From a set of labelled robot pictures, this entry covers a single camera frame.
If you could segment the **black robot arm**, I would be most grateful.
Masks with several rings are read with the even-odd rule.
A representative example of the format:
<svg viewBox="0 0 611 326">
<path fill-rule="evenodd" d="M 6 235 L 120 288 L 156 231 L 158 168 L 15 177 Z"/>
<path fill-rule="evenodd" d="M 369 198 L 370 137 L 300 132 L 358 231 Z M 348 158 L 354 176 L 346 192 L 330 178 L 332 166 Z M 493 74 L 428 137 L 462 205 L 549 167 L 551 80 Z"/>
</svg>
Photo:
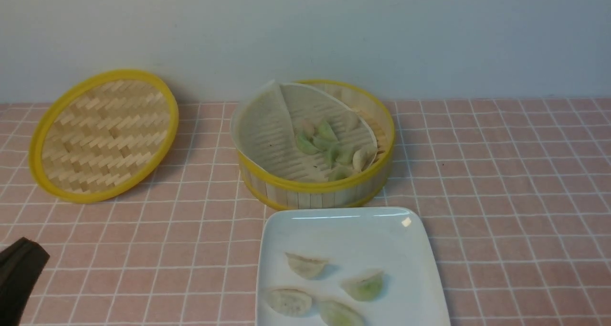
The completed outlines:
<svg viewBox="0 0 611 326">
<path fill-rule="evenodd" d="M 18 326 L 50 255 L 37 242 L 18 239 L 0 254 L 0 324 Z"/>
</svg>

